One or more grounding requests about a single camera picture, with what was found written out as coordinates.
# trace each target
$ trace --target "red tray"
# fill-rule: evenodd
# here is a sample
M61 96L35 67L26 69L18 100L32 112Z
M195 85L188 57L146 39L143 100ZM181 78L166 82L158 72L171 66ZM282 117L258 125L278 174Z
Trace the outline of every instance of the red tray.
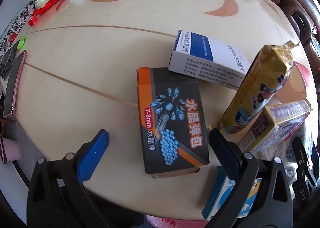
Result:
M42 15L44 12L48 11L52 6L57 3L59 0L49 0L43 8L35 9L32 15Z

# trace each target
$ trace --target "smartphone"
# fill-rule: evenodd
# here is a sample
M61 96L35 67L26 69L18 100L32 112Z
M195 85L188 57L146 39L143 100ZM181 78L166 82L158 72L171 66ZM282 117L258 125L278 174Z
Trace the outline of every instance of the smartphone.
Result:
M12 63L7 89L4 96L3 117L14 115L16 111L16 98L21 70L26 59L27 51L24 50Z

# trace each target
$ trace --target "bright green plastic object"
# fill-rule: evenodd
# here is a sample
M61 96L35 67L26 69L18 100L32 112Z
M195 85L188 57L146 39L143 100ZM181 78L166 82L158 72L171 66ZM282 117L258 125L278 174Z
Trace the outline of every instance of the bright green plastic object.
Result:
M20 50L23 47L25 38L26 38L25 35L21 36L19 43L18 43L18 50Z

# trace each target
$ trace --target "screw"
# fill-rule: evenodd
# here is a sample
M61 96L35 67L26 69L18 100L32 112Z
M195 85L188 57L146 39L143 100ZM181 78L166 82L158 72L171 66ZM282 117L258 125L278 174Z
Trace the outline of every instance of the screw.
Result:
M249 160L253 158L252 154L249 153L249 152L245 152L245 153L243 154L243 156L244 156L244 158L249 159Z
M279 157L276 156L274 159L275 159L275 162L276 162L276 163L278 163L278 164L281 163L281 158L279 158Z
M38 159L38 164L42 164L43 162L44 162L44 158L41 157Z
M71 159L73 159L74 158L74 154L73 153L68 153L68 154L66 154L66 159L67 160L71 160Z

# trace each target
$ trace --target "black and orange box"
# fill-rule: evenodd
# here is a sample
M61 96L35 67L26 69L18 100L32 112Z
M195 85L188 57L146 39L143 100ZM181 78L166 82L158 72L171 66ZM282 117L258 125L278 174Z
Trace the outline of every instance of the black and orange box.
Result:
M139 68L138 102L147 174L155 178L184 175L209 164L196 78L170 72L168 68Z

